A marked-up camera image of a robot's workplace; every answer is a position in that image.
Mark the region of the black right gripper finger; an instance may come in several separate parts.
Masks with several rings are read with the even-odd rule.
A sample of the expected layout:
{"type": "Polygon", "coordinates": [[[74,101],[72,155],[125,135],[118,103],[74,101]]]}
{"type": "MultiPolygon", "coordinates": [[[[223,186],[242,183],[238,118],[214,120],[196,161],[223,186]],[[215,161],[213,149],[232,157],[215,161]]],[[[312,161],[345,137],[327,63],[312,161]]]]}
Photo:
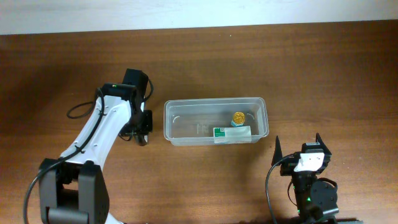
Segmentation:
{"type": "Polygon", "coordinates": [[[316,142],[319,143],[320,147],[323,149],[323,153],[327,156],[331,156],[332,153],[330,150],[327,148],[326,144],[323,142],[321,136],[319,133],[316,133],[316,142]]]}
{"type": "Polygon", "coordinates": [[[279,140],[279,137],[276,136],[276,138],[275,138],[275,149],[274,149],[274,155],[273,155],[273,158],[272,158],[271,166],[276,165],[282,158],[283,158],[283,155],[282,155],[282,149],[281,149],[281,145],[280,145],[280,140],[279,140]]]}

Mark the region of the dark bottle white cap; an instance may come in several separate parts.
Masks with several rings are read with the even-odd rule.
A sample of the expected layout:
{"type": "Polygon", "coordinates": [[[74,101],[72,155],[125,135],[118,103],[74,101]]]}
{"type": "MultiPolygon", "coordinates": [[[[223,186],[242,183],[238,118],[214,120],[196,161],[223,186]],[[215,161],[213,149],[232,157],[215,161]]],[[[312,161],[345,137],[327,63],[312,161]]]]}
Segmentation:
{"type": "Polygon", "coordinates": [[[139,146],[145,146],[148,144],[148,135],[137,134],[134,136],[134,139],[139,146]]]}

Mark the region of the white green medicine box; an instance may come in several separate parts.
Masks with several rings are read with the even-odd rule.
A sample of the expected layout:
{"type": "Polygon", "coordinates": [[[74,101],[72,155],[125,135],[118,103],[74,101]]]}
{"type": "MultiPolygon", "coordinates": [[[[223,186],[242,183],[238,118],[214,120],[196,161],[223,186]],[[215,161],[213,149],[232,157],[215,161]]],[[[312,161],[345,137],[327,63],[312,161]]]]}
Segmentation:
{"type": "Polygon", "coordinates": [[[239,144],[252,141],[249,126],[213,128],[213,137],[215,144],[239,144]]]}

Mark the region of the small jar gold lid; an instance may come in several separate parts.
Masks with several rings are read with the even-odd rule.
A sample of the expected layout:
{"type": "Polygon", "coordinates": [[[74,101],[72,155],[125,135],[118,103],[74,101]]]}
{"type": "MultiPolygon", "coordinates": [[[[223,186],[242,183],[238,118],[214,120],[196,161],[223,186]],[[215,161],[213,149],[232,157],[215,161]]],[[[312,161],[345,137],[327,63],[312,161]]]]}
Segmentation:
{"type": "Polygon", "coordinates": [[[243,112],[235,112],[232,120],[231,120],[231,125],[233,127],[240,127],[243,126],[246,120],[246,115],[243,112]]]}

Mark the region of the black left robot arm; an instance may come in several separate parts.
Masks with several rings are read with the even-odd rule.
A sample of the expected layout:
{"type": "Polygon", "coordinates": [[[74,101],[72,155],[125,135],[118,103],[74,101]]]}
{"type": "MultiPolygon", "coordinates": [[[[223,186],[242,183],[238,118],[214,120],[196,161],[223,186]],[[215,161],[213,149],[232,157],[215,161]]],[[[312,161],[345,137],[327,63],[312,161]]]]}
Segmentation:
{"type": "Polygon", "coordinates": [[[143,71],[130,68],[121,83],[96,89],[80,134],[58,159],[44,159],[34,179],[43,223],[118,222],[109,211],[103,167],[117,138],[148,143],[153,123],[145,103],[153,90],[143,71]]]}

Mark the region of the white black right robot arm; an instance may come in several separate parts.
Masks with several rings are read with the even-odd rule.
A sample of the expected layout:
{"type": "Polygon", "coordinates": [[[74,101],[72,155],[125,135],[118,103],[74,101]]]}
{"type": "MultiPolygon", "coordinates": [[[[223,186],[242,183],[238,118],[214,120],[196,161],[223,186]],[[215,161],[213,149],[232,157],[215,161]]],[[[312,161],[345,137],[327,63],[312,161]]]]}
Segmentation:
{"type": "Polygon", "coordinates": [[[294,188],[298,216],[294,223],[362,223],[355,218],[337,219],[339,213],[338,184],[325,177],[318,177],[331,161],[332,153],[317,133],[315,142],[302,144],[300,151],[283,155],[279,138],[275,139],[275,150],[266,180],[267,205],[273,223],[277,223],[269,196],[269,181],[272,171],[280,167],[281,176],[289,176],[288,187],[294,188]]]}

